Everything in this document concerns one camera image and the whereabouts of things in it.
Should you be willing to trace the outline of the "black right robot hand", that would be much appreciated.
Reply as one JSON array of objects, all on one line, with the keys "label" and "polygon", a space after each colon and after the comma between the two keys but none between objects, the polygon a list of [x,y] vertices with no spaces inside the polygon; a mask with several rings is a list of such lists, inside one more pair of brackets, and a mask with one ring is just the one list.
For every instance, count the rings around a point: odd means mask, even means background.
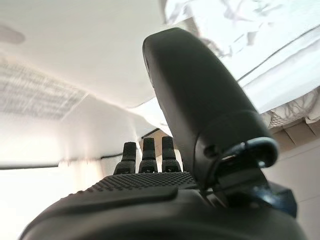
[{"label": "black right robot hand", "polygon": [[171,136],[158,171],[124,145],[113,175],[49,206],[23,240],[304,240],[291,189],[264,168],[279,154],[261,116],[220,60],[172,28],[148,36],[144,63]]}]

